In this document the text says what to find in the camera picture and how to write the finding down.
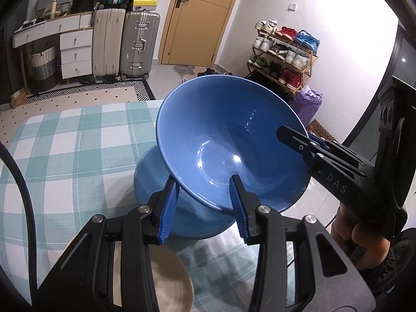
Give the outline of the right hand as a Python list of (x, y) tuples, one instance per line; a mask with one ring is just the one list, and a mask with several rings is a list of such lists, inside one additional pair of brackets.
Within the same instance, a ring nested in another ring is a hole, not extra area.
[(344, 252), (347, 252), (347, 241), (350, 239), (354, 244), (365, 249), (360, 257), (352, 260), (357, 269), (375, 268), (382, 264), (387, 257), (390, 250), (390, 241), (381, 235), (377, 235), (363, 223), (354, 223), (350, 219), (351, 215), (351, 211), (340, 203), (335, 220), (332, 223), (331, 236)]

